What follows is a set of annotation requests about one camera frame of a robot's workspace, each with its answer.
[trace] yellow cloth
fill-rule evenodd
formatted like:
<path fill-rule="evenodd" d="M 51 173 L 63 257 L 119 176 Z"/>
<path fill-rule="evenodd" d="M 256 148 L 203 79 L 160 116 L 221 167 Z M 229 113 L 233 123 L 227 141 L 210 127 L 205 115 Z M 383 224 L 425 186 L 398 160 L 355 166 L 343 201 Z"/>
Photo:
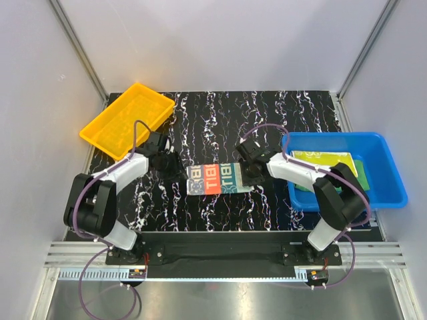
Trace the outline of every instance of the yellow cloth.
<path fill-rule="evenodd" d="M 352 170 L 354 176 L 358 177 L 356 166 L 349 152 L 292 151 L 291 156 L 316 165 L 327 165 L 329 167 L 333 167 L 339 162 L 345 163 Z"/>

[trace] gray wall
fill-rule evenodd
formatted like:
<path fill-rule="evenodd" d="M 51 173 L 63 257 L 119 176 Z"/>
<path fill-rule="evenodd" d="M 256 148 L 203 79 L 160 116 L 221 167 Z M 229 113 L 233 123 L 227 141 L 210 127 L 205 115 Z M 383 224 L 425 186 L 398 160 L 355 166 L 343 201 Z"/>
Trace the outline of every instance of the gray wall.
<path fill-rule="evenodd" d="M 88 144 L 79 130 L 101 111 L 46 0 L 0 2 L 0 310 L 29 319 L 52 240 Z"/>
<path fill-rule="evenodd" d="M 337 91 L 387 0 L 61 0 L 110 92 Z"/>
<path fill-rule="evenodd" d="M 427 2 L 401 1 L 344 97 L 353 130 L 383 134 L 404 180 L 408 206 L 381 218 L 387 237 L 401 243 L 420 302 L 427 301 L 426 17 Z"/>

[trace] plastic bin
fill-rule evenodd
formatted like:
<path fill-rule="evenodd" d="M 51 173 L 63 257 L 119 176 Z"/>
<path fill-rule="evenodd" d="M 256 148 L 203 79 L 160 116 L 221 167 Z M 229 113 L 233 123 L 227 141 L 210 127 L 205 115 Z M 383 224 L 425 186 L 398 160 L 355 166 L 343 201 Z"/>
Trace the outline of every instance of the plastic bin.
<path fill-rule="evenodd" d="M 402 208 L 408 202 L 393 157 L 383 136 L 372 133 L 290 133 L 287 153 L 293 150 L 350 152 L 353 159 L 363 161 L 370 190 L 372 209 Z M 291 204 L 294 209 L 318 211 L 314 193 L 301 191 L 288 183 Z"/>
<path fill-rule="evenodd" d="M 80 137 L 114 160 L 122 159 L 133 146 L 133 123 L 142 120 L 155 131 L 172 114 L 175 101 L 135 83 L 80 131 Z M 137 145 L 149 131 L 137 126 Z"/>

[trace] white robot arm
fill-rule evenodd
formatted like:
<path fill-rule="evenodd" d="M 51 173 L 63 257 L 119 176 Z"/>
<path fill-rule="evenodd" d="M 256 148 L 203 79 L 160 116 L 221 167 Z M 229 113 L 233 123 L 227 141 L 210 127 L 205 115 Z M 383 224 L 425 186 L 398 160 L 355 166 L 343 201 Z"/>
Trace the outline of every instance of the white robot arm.
<path fill-rule="evenodd" d="M 92 180 L 97 181 L 84 194 L 77 210 L 79 230 L 103 238 L 117 248 L 138 256 L 141 242 L 138 234 L 117 220 L 117 194 L 138 177 L 155 169 L 161 179 L 171 182 L 187 179 L 179 154 L 169 144 L 169 137 L 151 132 L 148 140 L 135 152 L 128 153 L 127 160 L 92 175 L 79 174 L 71 187 L 64 223 L 73 227 L 73 212 L 77 198 Z"/>
<path fill-rule="evenodd" d="M 289 155 L 286 155 L 285 159 L 279 150 L 263 149 L 253 139 L 243 141 L 236 149 L 242 156 L 240 167 L 244 185 L 257 185 L 272 177 L 301 185 L 316 194 L 322 218 L 308 235 L 308 251 L 311 251 L 308 255 L 326 250 L 331 242 L 366 209 L 359 195 L 347 185 L 325 174 L 327 171 L 339 175 L 368 200 L 357 178 L 343 163 L 326 167 L 306 163 Z M 337 192 L 336 187 L 341 187 L 342 192 Z"/>

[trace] green cloth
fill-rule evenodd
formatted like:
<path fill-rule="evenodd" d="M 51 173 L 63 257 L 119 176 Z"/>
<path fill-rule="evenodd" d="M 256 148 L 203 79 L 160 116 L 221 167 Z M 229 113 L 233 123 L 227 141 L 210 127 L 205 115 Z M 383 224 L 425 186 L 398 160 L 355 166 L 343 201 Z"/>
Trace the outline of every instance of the green cloth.
<path fill-rule="evenodd" d="M 354 166 L 358 172 L 358 181 L 362 186 L 364 191 L 369 190 L 368 179 L 366 178 L 365 168 L 363 167 L 363 162 L 361 160 L 354 160 Z M 300 185 L 295 185 L 295 188 L 301 191 L 309 191 L 308 189 L 301 187 Z"/>

